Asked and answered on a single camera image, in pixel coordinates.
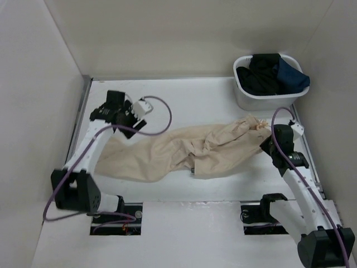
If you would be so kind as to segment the beige trousers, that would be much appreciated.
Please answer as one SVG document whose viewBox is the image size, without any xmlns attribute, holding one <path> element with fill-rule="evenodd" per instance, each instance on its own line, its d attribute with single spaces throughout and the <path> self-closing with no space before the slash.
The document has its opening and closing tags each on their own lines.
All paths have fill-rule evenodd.
<svg viewBox="0 0 357 268">
<path fill-rule="evenodd" d="M 260 153 L 271 136 L 268 123 L 248 115 L 230 124 L 179 128 L 126 145 L 112 137 L 106 143 L 95 173 L 145 183 L 168 173 L 189 169 L 200 178 L 223 175 Z"/>
</svg>

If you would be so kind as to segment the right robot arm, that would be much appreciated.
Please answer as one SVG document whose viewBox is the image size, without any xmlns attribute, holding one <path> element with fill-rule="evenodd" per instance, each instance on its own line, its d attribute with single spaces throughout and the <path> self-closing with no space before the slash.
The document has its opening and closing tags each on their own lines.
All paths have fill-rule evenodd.
<svg viewBox="0 0 357 268">
<path fill-rule="evenodd" d="M 303 134 L 298 123 L 274 125 L 261 149 L 272 158 L 280 176 L 292 191 L 298 210 L 281 193 L 265 194 L 260 217 L 278 222 L 294 239 L 304 267 L 349 267 L 355 242 L 351 228 L 344 228 L 323 204 L 303 153 L 294 150 L 294 141 Z"/>
</svg>

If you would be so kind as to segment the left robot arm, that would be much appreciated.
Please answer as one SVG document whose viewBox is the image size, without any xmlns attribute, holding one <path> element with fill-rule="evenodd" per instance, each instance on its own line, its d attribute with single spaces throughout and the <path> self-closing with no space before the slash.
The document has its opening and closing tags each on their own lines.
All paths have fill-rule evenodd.
<svg viewBox="0 0 357 268">
<path fill-rule="evenodd" d="M 106 101 L 91 112 L 87 132 L 73 156 L 62 169 L 55 169 L 51 174 L 51 199 L 57 209 L 106 214 L 115 223 L 123 220 L 123 198 L 102 193 L 94 181 L 94 170 L 115 131 L 120 130 L 126 138 L 131 138 L 146 125 L 143 116 L 152 110 L 153 106 L 144 98 L 132 102 L 124 92 L 107 92 Z"/>
</svg>

